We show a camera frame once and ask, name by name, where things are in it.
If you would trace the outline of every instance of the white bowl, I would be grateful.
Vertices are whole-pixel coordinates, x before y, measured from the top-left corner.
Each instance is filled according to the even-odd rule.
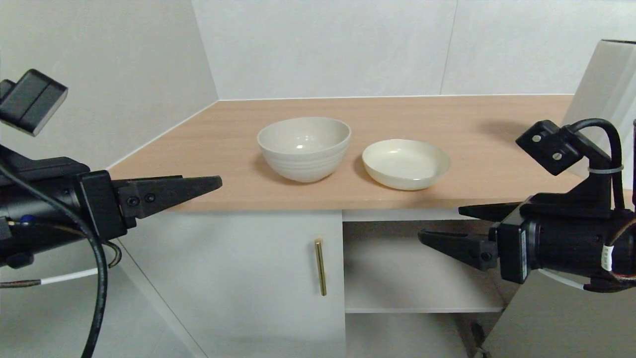
[[[326,117],[300,117],[263,128],[257,136],[263,157],[276,173],[297,182],[316,182],[342,163],[351,128]]]
[[[448,154],[423,141],[379,141],[366,147],[362,160],[376,182],[400,190],[428,188],[450,169]]]

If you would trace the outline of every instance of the white cable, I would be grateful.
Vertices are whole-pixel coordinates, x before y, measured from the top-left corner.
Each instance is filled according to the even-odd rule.
[[[579,290],[583,290],[583,284],[582,283],[578,283],[572,280],[569,280],[568,278],[556,275],[552,272],[546,271],[544,269],[538,269],[538,271],[544,275],[546,275],[547,277],[550,277],[551,279],[555,280],[555,281],[559,281],[560,283],[566,284],[570,287],[574,287],[575,289],[579,289]]]
[[[612,272],[612,251],[613,246],[603,245],[603,251],[600,254],[600,265],[608,272]]]
[[[56,283],[56,282],[75,280],[76,278],[92,276],[92,275],[97,275],[97,268],[87,269],[87,270],[84,270],[84,271],[79,271],[79,272],[74,272],[74,273],[69,273],[69,274],[66,274],[66,275],[43,278],[43,279],[40,280],[40,282],[41,282],[40,285],[48,285],[49,283]]]

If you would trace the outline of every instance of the open cabinet shelf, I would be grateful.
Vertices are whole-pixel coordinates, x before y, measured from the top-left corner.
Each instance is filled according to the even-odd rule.
[[[437,229],[424,221],[343,224],[347,313],[503,309],[490,277],[421,244],[417,232],[423,228]]]
[[[467,357],[450,314],[347,314],[347,358]]]

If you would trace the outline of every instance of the screw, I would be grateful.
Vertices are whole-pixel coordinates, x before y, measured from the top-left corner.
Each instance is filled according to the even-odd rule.
[[[131,196],[126,199],[126,204],[128,204],[128,206],[137,206],[139,205],[139,198],[136,196]]]

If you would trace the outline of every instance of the wooden countertop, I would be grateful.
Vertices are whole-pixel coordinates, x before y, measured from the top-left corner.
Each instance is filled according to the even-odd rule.
[[[220,175],[223,187],[177,210],[453,208],[565,192],[581,181],[552,176],[515,145],[534,122],[557,124],[572,96],[461,96],[221,101],[110,170],[113,178]],[[256,135],[293,117],[326,116],[351,126],[347,156],[331,176],[301,184],[272,171]],[[433,143],[452,158],[437,185],[389,189],[365,172],[361,154],[380,140]]]

